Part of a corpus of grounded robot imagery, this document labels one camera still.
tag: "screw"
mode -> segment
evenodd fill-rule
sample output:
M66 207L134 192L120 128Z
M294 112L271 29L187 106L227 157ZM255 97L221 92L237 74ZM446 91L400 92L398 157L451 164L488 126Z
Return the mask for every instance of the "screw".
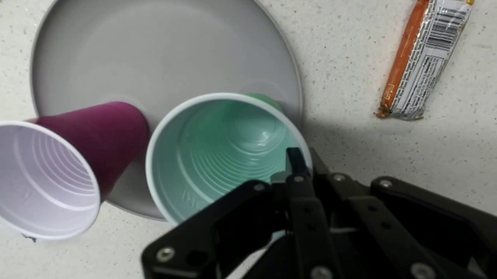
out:
M417 277L417 279L437 279L435 269L425 263L425 261L417 261L411 266L411 272Z
M254 190L257 190L257 192L263 192L265 188L266 188L265 184L254 185Z
M157 252L157 260L165 263L170 261L175 257L176 250L171 246L162 247Z
M303 176L300 176L300 174L297 174L297 176L294 176L294 181L297 181L297 182L303 182L303 181L305 181L305 178L303 178Z
M383 185L383 187L392 187L392 181L390 181L390 179L381 179L381 181L380 181L380 185Z
M313 279L333 279L333 272L327 266L316 266L311 271L311 277Z
M336 181L344 181L344 179L345 179L345 174L344 174L344 173L336 173L333 178L334 178Z

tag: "white countertop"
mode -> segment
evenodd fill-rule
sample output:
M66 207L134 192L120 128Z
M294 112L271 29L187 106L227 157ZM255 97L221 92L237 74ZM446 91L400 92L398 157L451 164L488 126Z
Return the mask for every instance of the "white countertop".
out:
M52 1L0 0L0 119L35 116L30 54ZM373 116L414 1L261 0L294 46L305 134L333 170L395 174L497 215L497 1L477 0L426 119ZM67 241L0 224L0 277L139 279L142 249L168 229L111 204Z

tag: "plastic cup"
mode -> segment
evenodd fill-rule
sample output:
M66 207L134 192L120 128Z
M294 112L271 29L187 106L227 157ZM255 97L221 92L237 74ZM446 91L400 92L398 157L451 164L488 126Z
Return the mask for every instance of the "plastic cup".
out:
M147 178L171 223L202 210L248 179L271 181L286 170L286 148L311 150L268 95L210 92L171 109L153 134Z
M148 139L148 120L126 102L2 120L0 216L35 238L83 233Z

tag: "table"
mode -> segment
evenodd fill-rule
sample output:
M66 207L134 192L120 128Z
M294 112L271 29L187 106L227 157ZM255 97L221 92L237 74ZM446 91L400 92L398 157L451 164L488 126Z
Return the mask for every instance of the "table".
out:
M30 55L53 0L0 0L0 119L35 116ZM497 1L477 0L426 117L373 116L415 0L260 0L286 32L307 89L303 131L330 168L389 173L497 215ZM142 249L171 229L105 204L67 241L33 243L0 224L2 277L139 279Z

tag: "cup rim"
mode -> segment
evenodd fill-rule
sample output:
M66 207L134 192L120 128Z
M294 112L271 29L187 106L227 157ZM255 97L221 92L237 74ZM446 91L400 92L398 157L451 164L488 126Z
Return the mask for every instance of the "cup rim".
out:
M24 229L22 226L18 226L16 223L13 223L11 219L5 218L4 215L0 215L0 218L8 223L11 227L15 227L16 230L22 232L27 236L33 236L33 238L43 238L43 240L66 240L66 238L72 238L77 235L84 233L86 230L89 230L94 223L97 221L97 216L100 213L100 207L102 207L102 190L100 190L100 184L98 179L95 176L94 168L91 167L91 164L88 162L88 159L80 153L80 150L77 150L77 147L74 143L70 143L66 137L63 137L61 134L55 133L53 130L46 128L44 125L38 125L33 122L25 122L25 120L0 120L0 128L7 126L7 125L15 125L15 126L24 126L24 128L32 128L35 131L44 133L53 139L56 139L58 142L61 142L67 150L70 150L78 161L83 164L83 167L88 170L89 178L92 179L92 184L97 187L97 199L98 202L95 204L95 210L94 215L91 218L89 223L86 223L84 226L81 226L81 229L77 229L70 233L55 233L55 235L46 235L46 233L38 233L29 229Z
M229 92L229 91L220 91L220 92L207 92L207 94L201 94L192 99L187 99L185 102L179 103L178 106L175 106L156 126L151 140L150 140L150 147L147 150L147 181L148 181L148 187L151 190L153 199L156 202L156 205L159 207L159 210L162 212L162 215L173 224L179 224L179 219L176 219L167 209L167 205L164 204L157 185L156 185L156 179L154 179L154 170L153 170L153 157L157 148L157 139L162 136L164 130L167 128L167 125L176 117L179 116L182 111L185 111L187 108L192 108L195 105L204 103L204 102L210 102L210 100L240 100L240 102L246 102L246 103L252 103L258 108L263 108L265 111L271 112L272 116L275 116L279 120L282 120L286 128L289 128L293 131L293 136L296 137L296 140L299 142L299 145L307 145L308 148L302 150L305 161L308 164L310 168L313 168L313 157L311 157L311 150L310 145L307 142L307 139L303 137L303 134L300 133L300 130L297 128L297 125L279 108L272 106L271 103L257 99L255 95L251 94L244 94L244 92Z

